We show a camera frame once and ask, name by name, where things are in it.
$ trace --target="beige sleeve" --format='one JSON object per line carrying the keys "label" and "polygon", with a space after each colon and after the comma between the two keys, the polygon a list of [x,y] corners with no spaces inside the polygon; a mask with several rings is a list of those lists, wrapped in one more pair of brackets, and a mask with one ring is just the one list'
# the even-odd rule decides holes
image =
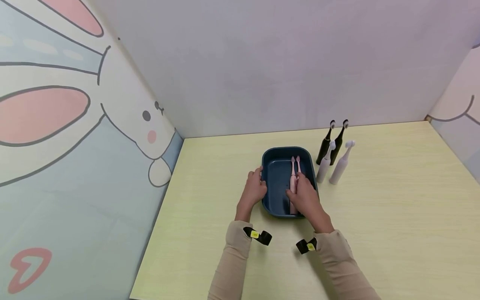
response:
{"label": "beige sleeve", "polygon": [[252,224],[233,221],[228,226],[222,257],[208,292],[208,300],[239,300],[243,290],[248,252],[252,239],[247,236],[244,227]]}
{"label": "beige sleeve", "polygon": [[338,230],[315,233],[317,253],[330,275],[340,300],[380,299],[353,258],[350,246]]}

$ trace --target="pink rabbit ear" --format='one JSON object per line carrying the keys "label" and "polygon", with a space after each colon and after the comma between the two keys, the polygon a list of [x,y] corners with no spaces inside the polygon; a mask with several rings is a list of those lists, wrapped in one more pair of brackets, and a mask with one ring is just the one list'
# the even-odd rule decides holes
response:
{"label": "pink rabbit ear", "polygon": [[70,23],[93,36],[103,36],[103,28],[80,0],[38,0]]}
{"label": "pink rabbit ear", "polygon": [[0,97],[0,145],[44,141],[80,119],[90,98],[73,87],[42,86]]}

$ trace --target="white wall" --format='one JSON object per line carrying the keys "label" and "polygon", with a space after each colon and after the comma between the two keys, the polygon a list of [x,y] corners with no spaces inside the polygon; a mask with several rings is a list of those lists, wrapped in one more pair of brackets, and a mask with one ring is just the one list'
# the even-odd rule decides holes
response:
{"label": "white wall", "polygon": [[478,0],[99,0],[185,137],[422,120]]}
{"label": "white wall", "polygon": [[429,115],[432,126],[480,183],[480,35]]}

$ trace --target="light yellow table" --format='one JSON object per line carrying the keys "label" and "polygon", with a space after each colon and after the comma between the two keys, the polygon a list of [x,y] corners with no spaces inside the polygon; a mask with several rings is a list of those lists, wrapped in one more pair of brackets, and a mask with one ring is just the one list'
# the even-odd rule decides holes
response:
{"label": "light yellow table", "polygon": [[[304,147],[315,160],[326,132],[186,139],[131,298],[206,299],[248,171],[271,147]],[[480,299],[480,187],[440,136],[412,122],[350,127],[350,139],[340,183],[319,194],[380,296]],[[252,223],[273,239],[252,242],[243,299],[335,299],[318,258],[295,248],[312,237],[306,220],[276,219],[258,204]]]}

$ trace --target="wall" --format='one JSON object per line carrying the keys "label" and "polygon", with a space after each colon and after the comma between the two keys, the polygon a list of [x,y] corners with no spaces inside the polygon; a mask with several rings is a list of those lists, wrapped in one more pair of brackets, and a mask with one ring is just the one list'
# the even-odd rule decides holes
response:
{"label": "wall", "polygon": [[87,2],[0,0],[0,83],[0,299],[127,299],[182,138]]}
{"label": "wall", "polygon": [[430,117],[432,126],[480,183],[480,36]]}
{"label": "wall", "polygon": [[185,137],[422,120],[478,0],[102,0]]}

